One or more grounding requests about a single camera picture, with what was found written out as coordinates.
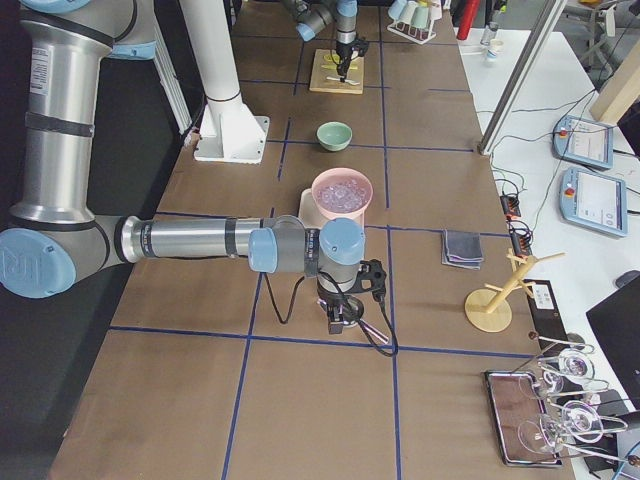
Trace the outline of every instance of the brown tray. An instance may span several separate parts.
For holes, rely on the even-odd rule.
[[[557,454],[530,452],[518,439],[518,425],[546,413],[544,403],[534,398],[533,380],[527,372],[485,372],[502,461],[512,467],[560,467]]]

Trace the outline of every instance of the pink bowl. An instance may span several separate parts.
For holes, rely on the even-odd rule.
[[[311,195],[320,213],[329,220],[356,219],[371,203],[373,186],[357,170],[332,168],[316,177],[311,184]]]

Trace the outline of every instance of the folded gray cloth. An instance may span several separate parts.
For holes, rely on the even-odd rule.
[[[484,261],[480,234],[445,230],[442,234],[442,263],[478,270]]]

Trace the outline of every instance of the white table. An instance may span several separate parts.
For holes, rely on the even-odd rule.
[[[460,42],[460,51],[484,131],[491,113],[483,112],[495,109],[529,32],[500,30],[497,38],[504,41],[504,50],[492,63],[488,63],[483,54],[475,53],[479,50],[481,36],[482,30],[472,29],[468,39]],[[557,107],[578,100],[592,89],[591,81],[565,38],[560,33],[553,33],[526,79],[514,110]],[[587,96],[571,114],[591,119],[588,106],[596,98],[597,93]],[[551,132],[569,108],[570,105],[555,111],[514,112],[498,137],[514,135],[526,139],[537,138]],[[618,128],[615,129],[614,142],[615,149],[631,152]],[[526,190],[520,195],[522,219],[534,227],[536,214],[558,165],[551,151],[551,136],[545,136],[537,142],[505,138],[494,150],[493,164],[524,177]],[[586,312],[614,292],[614,280],[617,277],[628,270],[640,268],[640,218],[629,217],[629,235],[623,239],[611,238],[565,222],[558,208],[558,192],[562,172],[573,165],[568,162],[560,165],[548,198],[540,209],[533,244],[533,252],[537,257],[557,252],[565,252],[566,256],[537,265],[530,277],[551,281],[565,330],[578,333],[588,343],[597,346]],[[621,177],[628,187],[640,190],[640,163],[635,158],[616,154],[614,168],[606,174]],[[506,177],[520,186],[516,175],[506,173]],[[497,184],[499,190],[502,189],[502,183]],[[505,190],[512,191],[509,188],[507,185]],[[640,209],[640,196],[628,192],[627,200],[629,209]],[[599,349],[594,364],[596,377],[610,381],[611,387],[626,398],[626,392]],[[593,478],[581,461],[574,462],[574,469],[578,479]]]

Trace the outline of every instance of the bowl of ice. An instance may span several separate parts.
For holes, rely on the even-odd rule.
[[[311,195],[326,218],[356,219],[371,203],[373,186],[357,170],[332,168],[316,177],[311,184]]]
[[[339,152],[351,142],[351,128],[341,122],[327,122],[318,127],[318,141],[330,152]]]

